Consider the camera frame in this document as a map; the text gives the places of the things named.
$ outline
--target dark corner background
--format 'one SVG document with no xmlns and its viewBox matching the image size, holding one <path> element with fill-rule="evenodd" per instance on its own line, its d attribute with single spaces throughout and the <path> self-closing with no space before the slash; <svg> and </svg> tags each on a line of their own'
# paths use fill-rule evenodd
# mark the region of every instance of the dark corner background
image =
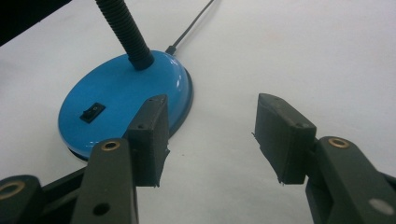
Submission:
<svg viewBox="0 0 396 224">
<path fill-rule="evenodd" d="M 0 46 L 72 0 L 1 0 Z"/>
</svg>

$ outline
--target white surface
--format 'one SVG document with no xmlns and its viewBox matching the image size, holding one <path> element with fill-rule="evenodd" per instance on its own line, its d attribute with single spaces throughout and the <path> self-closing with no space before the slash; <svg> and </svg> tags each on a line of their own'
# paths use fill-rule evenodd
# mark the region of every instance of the white surface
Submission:
<svg viewBox="0 0 396 224">
<path fill-rule="evenodd" d="M 128 0 L 165 50 L 206 0 Z M 312 223 L 304 186 L 284 186 L 252 136 L 260 92 L 357 144 L 396 175 L 396 2 L 217 0 L 179 46 L 191 112 L 169 142 L 159 189 L 138 189 L 140 223 Z M 74 0 L 0 48 L 0 179 L 46 185 L 85 166 L 64 146 L 66 94 L 123 54 L 94 1 Z"/>
</svg>

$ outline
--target white table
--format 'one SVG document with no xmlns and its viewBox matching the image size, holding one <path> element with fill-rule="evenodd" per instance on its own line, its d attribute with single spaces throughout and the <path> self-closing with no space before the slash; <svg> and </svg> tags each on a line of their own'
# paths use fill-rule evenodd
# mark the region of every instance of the white table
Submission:
<svg viewBox="0 0 396 224">
<path fill-rule="evenodd" d="M 127 0 L 165 50 L 206 0 Z M 195 98 L 170 139 L 159 189 L 138 189 L 140 223 L 312 223 L 304 186 L 277 183 L 252 136 L 260 92 L 357 144 L 396 175 L 396 2 L 217 0 L 182 42 Z M 74 0 L 0 48 L 0 179 L 46 185 L 84 167 L 57 129 L 61 104 L 124 54 L 93 0 Z"/>
</svg>

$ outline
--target desk lamp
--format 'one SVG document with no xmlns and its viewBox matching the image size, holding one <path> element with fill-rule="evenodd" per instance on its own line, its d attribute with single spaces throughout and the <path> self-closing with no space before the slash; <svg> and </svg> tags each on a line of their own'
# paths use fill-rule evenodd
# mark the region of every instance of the desk lamp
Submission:
<svg viewBox="0 0 396 224">
<path fill-rule="evenodd" d="M 126 54 L 93 69 L 68 93 L 61 107 L 61 137 L 83 160 L 103 139 L 122 137 L 140 106 L 154 95 L 168 97 L 172 135 L 187 117 L 193 96 L 189 73 L 172 55 L 147 47 L 123 0 L 96 3 Z"/>
</svg>

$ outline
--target round blue base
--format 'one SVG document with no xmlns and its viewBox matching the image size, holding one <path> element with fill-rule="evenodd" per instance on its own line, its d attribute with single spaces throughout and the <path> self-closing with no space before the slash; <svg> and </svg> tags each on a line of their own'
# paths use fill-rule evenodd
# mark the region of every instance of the round blue base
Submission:
<svg viewBox="0 0 396 224">
<path fill-rule="evenodd" d="M 142 71 L 132 67 L 126 54 L 103 63 L 69 92 L 58 125 L 75 155 L 87 160 L 96 143 L 122 137 L 140 106 L 155 95 L 168 96 L 170 135 L 178 129 L 191 108 L 191 78 L 173 56 L 155 50 L 152 54 L 154 64 Z M 106 108 L 88 123 L 80 116 L 94 103 Z"/>
</svg>

